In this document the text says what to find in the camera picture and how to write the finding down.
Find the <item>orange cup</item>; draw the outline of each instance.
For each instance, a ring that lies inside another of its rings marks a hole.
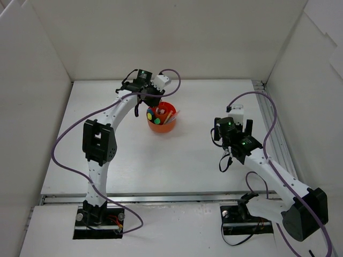
[[[165,122],[170,111],[173,112],[173,114],[171,116],[176,114],[175,107],[170,103],[160,102],[158,108],[165,110],[165,113],[161,115],[161,114],[157,114],[156,107],[152,109],[156,118],[159,118],[161,120],[161,124],[163,124]],[[165,125],[157,125],[153,121],[148,120],[148,119],[147,119],[147,121],[148,121],[148,125],[151,128],[151,130],[154,132],[157,132],[157,133],[168,133],[175,127],[175,124],[176,124],[176,119],[174,119],[172,122],[167,123]]]

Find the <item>robotic arm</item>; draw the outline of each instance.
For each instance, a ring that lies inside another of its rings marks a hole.
[[[319,225],[293,193],[283,184],[269,164],[271,161],[285,181],[311,207],[323,224],[329,220],[327,196],[320,188],[312,190],[309,186],[290,175],[276,161],[266,160],[263,146],[252,135],[252,120],[247,120],[243,131],[243,106],[233,104],[227,109],[228,117],[215,118],[214,141],[222,140],[221,147],[240,163],[259,174],[267,184],[282,198],[271,201],[249,193],[238,201],[243,219],[249,215],[263,217],[276,223],[282,223],[286,231],[296,240],[304,241],[318,230]]]
[[[127,82],[128,76],[122,81],[122,87],[116,91],[118,97],[115,106],[103,112],[98,119],[87,120],[83,131],[83,152],[88,161],[89,177],[95,187],[105,196],[107,171],[111,160],[117,152],[115,131],[126,114],[135,108],[138,110],[140,103],[144,102],[150,107],[159,105],[160,97],[140,96],[131,93],[146,93],[161,96],[165,93],[164,87],[171,80],[163,74],[157,75],[151,81],[152,73],[139,70],[137,78],[133,82]],[[107,201],[98,196],[91,183],[88,183],[87,196],[83,202],[83,211],[87,213],[94,223],[101,223],[107,209]]]

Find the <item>wire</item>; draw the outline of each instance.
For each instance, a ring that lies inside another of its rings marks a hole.
[[[262,222],[262,228],[261,228],[261,230],[263,230],[263,229],[264,229],[264,221],[263,221],[263,218],[261,218],[261,222]]]
[[[213,139],[213,135],[212,135],[212,132],[214,131],[214,128],[211,129],[211,139],[212,139],[212,142],[214,143],[215,146],[218,146],[218,147],[222,147],[220,144],[216,143]]]
[[[176,89],[175,89],[174,91],[172,91],[171,93],[166,94],[166,95],[151,95],[151,94],[146,94],[146,93],[130,93],[130,94],[124,95],[124,96],[122,97],[122,99],[125,99],[125,98],[127,98],[127,97],[129,97],[129,96],[131,96],[131,95],[141,95],[141,96],[149,96],[149,97],[156,97],[156,98],[162,98],[162,97],[166,97],[166,96],[171,96],[171,95],[173,95],[173,94],[176,93],[176,91],[178,91],[178,89],[180,88],[180,85],[181,85],[181,76],[180,76],[180,74],[179,74],[176,70],[174,70],[174,69],[164,69],[164,70],[160,71],[160,73],[162,73],[162,72],[164,72],[164,71],[172,71],[172,72],[174,72],[174,73],[177,75],[177,77],[178,77],[178,85],[177,85],[177,87],[176,87]],[[52,150],[51,150],[51,159],[52,159],[52,161],[53,161],[57,166],[61,167],[62,169],[69,170],[69,171],[74,172],[74,173],[76,173],[76,174],[78,174],[78,175],[80,175],[80,176],[83,176],[85,179],[88,180],[88,182],[92,185],[92,188],[94,189],[94,191],[95,191],[100,197],[104,198],[105,200],[107,200],[107,201],[109,201],[109,202],[111,202],[111,203],[113,203],[113,204],[115,204],[115,205],[117,205],[117,206],[119,206],[119,207],[121,207],[121,208],[123,208],[123,209],[129,211],[129,212],[131,212],[132,214],[134,214],[134,215],[137,217],[137,219],[139,219],[140,225],[137,226],[136,228],[133,228],[133,229],[130,229],[130,230],[128,230],[128,231],[125,231],[125,232],[120,233],[121,235],[123,235],[123,234],[127,234],[127,233],[129,233],[129,232],[133,232],[133,231],[135,231],[135,230],[137,230],[137,229],[140,229],[140,228],[144,225],[144,222],[143,222],[142,218],[141,218],[135,211],[131,210],[129,207],[126,207],[126,206],[120,204],[119,202],[115,202],[115,201],[109,199],[108,197],[106,197],[105,195],[103,195],[103,194],[94,186],[94,183],[93,183],[92,179],[91,179],[89,176],[87,176],[86,174],[83,174],[81,171],[75,170],[75,169],[73,169],[73,168],[67,167],[67,166],[65,166],[65,165],[63,165],[63,164],[61,164],[61,163],[59,163],[59,161],[56,159],[56,156],[55,156],[55,150],[56,150],[56,147],[57,147],[58,143],[59,143],[59,142],[65,137],[65,135],[67,135],[73,128],[75,128],[77,125],[79,125],[81,122],[85,121],[86,119],[92,117],[93,115],[99,114],[99,113],[101,113],[101,112],[103,112],[103,111],[106,111],[106,110],[112,108],[113,106],[115,106],[115,105],[117,105],[118,103],[120,103],[121,100],[118,100],[117,102],[115,102],[115,103],[113,103],[113,104],[111,104],[111,105],[109,105],[109,106],[107,106],[107,107],[105,107],[105,108],[102,108],[102,109],[100,109],[100,110],[98,110],[98,111],[95,111],[95,112],[92,112],[91,114],[88,114],[87,116],[81,118],[80,120],[78,120],[77,122],[75,122],[74,124],[72,124],[70,127],[68,127],[68,128],[67,128],[67,129],[66,129],[66,130],[56,139],[56,142],[54,143],[53,148],[52,148]]]
[[[221,228],[220,228],[221,237],[223,238],[224,242],[225,242],[226,244],[228,244],[229,246],[242,245],[242,244],[244,244],[246,241],[248,241],[250,238],[252,238],[252,236],[256,233],[256,230],[258,229],[259,224],[260,224],[260,221],[257,223],[257,226],[255,227],[255,230],[254,230],[254,232],[253,232],[251,235],[249,235],[248,237],[246,237],[246,239],[240,241],[239,243],[233,245],[233,244],[230,244],[228,241],[226,241],[226,239],[225,239],[225,237],[224,237],[224,232],[223,232],[224,219],[223,219],[223,221],[222,221],[222,223],[221,223]]]
[[[313,252],[311,250],[309,250],[309,253],[310,253],[311,257],[315,257],[315,255],[313,254]]]
[[[84,226],[90,230],[96,230],[94,228],[92,228],[91,226],[87,225],[84,221],[82,221],[82,223],[84,224]]]
[[[250,189],[250,191],[251,191],[252,193],[255,193],[255,192],[252,190],[252,188],[250,187],[249,183],[248,183],[248,175],[250,175],[250,174],[256,174],[257,176],[259,176],[259,177],[263,180],[264,185],[266,186],[266,195],[267,195],[267,199],[269,199],[269,190],[268,190],[267,182],[266,182],[259,174],[257,174],[257,173],[254,172],[254,171],[249,171],[249,172],[246,174],[246,176],[245,176],[245,183],[247,184],[247,186],[248,186],[248,188]]]
[[[139,107],[139,105],[140,105],[141,102],[142,102],[142,101],[140,100],[140,101],[136,104],[136,106],[135,106],[135,117],[138,117],[138,116],[139,116],[138,107]]]
[[[123,225],[120,224],[120,222],[118,221],[118,218],[116,216],[108,215],[107,219],[116,223],[119,228],[121,228],[121,229],[123,228]]]
[[[273,106],[273,110],[274,110],[274,120],[273,123],[270,127],[270,129],[267,132],[267,135],[265,136],[264,140],[263,140],[263,153],[264,156],[266,158],[266,160],[268,160],[269,165],[272,167],[272,169],[274,170],[275,174],[279,177],[279,179],[283,182],[283,184],[295,195],[295,197],[299,200],[299,202],[301,204],[303,204],[305,206],[305,208],[309,211],[309,213],[313,216],[313,218],[315,219],[315,221],[317,222],[317,224],[319,225],[319,227],[321,228],[321,230],[323,231],[323,234],[325,236],[326,242],[327,242],[327,254],[326,257],[330,257],[332,254],[332,243],[331,243],[331,239],[330,236],[326,230],[326,227],[324,226],[324,224],[320,221],[319,217],[316,215],[316,213],[311,209],[311,207],[297,194],[297,192],[295,192],[293,190],[293,188],[285,181],[285,179],[282,177],[282,175],[279,173],[278,169],[274,166],[274,164],[272,163],[271,160],[269,160],[267,151],[266,151],[266,144],[267,144],[267,139],[269,137],[269,135],[272,133],[272,130],[275,127],[275,124],[277,122],[277,108],[275,106],[274,101],[266,94],[263,94],[261,92],[255,92],[255,91],[250,91],[250,92],[245,92],[239,96],[237,96],[236,98],[234,98],[231,103],[228,105],[228,107],[230,107],[237,99],[245,96],[245,95],[250,95],[250,94],[257,94],[257,95],[262,95],[265,98],[267,98],[270,103]],[[282,238],[284,239],[285,243],[287,244],[287,246],[289,247],[289,249],[297,256],[297,257],[301,257],[290,245],[290,243],[288,242],[287,238],[285,237],[284,233],[281,230],[281,227],[279,224],[277,224],[277,227],[281,233]]]
[[[125,84],[125,81],[129,78],[129,76],[131,75],[131,74],[133,74],[135,71],[138,71],[138,69],[134,69],[133,71],[131,71],[127,76],[126,76],[126,78],[125,79],[123,79],[123,81],[122,81],[122,85],[124,85]]]
[[[221,172],[225,172],[225,171],[227,171],[228,169],[229,169],[229,167],[230,167],[230,165],[232,164],[232,157],[230,156],[230,153],[228,152],[227,154],[225,154],[226,152],[224,152],[224,154],[223,154],[223,157],[220,159],[220,161],[219,161],[219,170],[221,171]],[[222,170],[221,169],[221,161],[225,158],[225,157],[228,157],[228,156],[230,156],[229,157],[229,159],[227,160],[227,165],[226,165],[226,168],[224,169],[224,170]]]

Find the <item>white wall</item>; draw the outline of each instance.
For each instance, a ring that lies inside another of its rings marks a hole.
[[[11,2],[11,0],[0,0],[0,4],[4,7],[8,6],[8,4]]]
[[[30,0],[72,80],[266,80],[306,0]]]
[[[298,175],[328,194],[327,228],[343,256],[343,80],[329,62],[335,49],[304,13],[267,88]]]
[[[19,254],[70,80],[30,3],[0,14],[0,255]]]
[[[343,78],[343,1],[310,0],[304,12],[323,34],[329,35],[337,44],[329,62]]]

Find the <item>white table surface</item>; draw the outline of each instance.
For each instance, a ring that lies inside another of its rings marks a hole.
[[[219,203],[169,203],[163,205],[130,205],[144,220],[145,225],[123,239],[73,240],[77,205],[37,206],[27,231],[20,257],[94,257],[94,256],[149,256],[149,257],[286,257],[293,256],[274,228],[274,234],[255,235],[244,245],[230,247],[220,234]],[[139,225],[139,221],[125,212],[124,229]],[[226,236],[238,243],[246,236]],[[287,236],[301,254],[325,256],[326,246],[320,231],[304,242]]]
[[[173,81],[167,92],[176,84]],[[59,133],[81,117],[111,104],[119,86],[119,81],[76,81]],[[109,166],[107,192],[120,195],[249,191],[244,181],[249,170],[237,160],[227,172],[219,171],[223,150],[212,143],[210,129],[215,117],[227,116],[226,106],[234,97],[252,90],[250,80],[182,81],[180,90],[165,98],[181,110],[175,128],[167,134],[150,130],[144,104],[139,108],[138,118],[131,110],[115,134],[118,151]],[[256,96],[244,96],[237,103],[244,105],[244,118],[253,119],[252,135],[262,142],[266,128]],[[56,157],[63,164],[88,173],[81,149],[82,134],[82,125],[67,134],[56,149]],[[250,183],[256,191],[264,190],[257,177],[251,176]],[[85,179],[50,162],[42,194],[86,192]]]

